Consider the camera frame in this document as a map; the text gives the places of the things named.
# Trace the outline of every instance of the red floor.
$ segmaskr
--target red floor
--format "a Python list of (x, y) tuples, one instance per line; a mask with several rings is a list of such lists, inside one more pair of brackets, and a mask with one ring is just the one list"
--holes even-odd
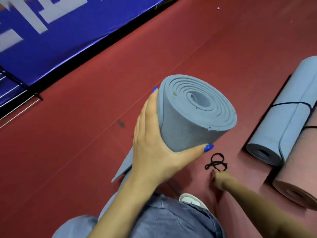
[[(144, 101), (171, 74), (203, 79), (232, 102), (237, 126), (213, 151), (238, 180), (317, 233), (317, 212), (263, 184), (271, 167), (241, 151), (288, 75), (317, 54), (316, 40), (317, 0), (178, 1), (0, 130), (2, 237), (50, 237), (69, 218), (97, 216), (118, 187), (110, 180), (131, 148)], [(174, 186), (211, 205), (209, 157), (185, 168)], [(218, 199), (228, 237), (260, 237), (230, 195)]]

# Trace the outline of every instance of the white sneaker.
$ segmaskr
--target white sneaker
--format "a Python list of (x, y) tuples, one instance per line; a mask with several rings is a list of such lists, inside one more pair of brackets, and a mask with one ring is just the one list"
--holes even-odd
[(190, 203), (190, 204), (209, 210), (207, 206), (200, 199), (188, 193), (181, 194), (178, 200), (181, 202)]

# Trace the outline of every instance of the pink yoga mat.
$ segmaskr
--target pink yoga mat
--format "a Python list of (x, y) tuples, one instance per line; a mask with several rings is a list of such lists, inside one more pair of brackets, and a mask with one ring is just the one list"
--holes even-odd
[[(317, 110), (305, 126), (317, 126)], [(301, 132), (273, 185), (292, 201), (317, 210), (317, 128)]]

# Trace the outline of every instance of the fingernail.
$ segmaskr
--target fingernail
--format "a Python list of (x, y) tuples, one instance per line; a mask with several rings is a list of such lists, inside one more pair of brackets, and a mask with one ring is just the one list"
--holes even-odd
[(206, 147), (204, 148), (204, 153), (208, 152), (209, 150), (211, 150), (214, 147), (213, 144), (208, 144), (206, 145)]

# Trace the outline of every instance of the yoga mat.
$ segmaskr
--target yoga mat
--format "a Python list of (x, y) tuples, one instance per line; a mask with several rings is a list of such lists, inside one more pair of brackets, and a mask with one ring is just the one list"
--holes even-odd
[(271, 165), (287, 160), (317, 100), (317, 56), (304, 59), (275, 100), (246, 148)]
[[(220, 91), (187, 75), (172, 75), (162, 81), (157, 112), (162, 139), (174, 152), (213, 144), (237, 122), (235, 109)], [(133, 149), (112, 182), (129, 170), (132, 156)]]
[[(305, 125), (317, 126), (317, 111)], [(300, 134), (287, 162), (273, 181), (274, 187), (292, 201), (317, 210), (317, 128)]]

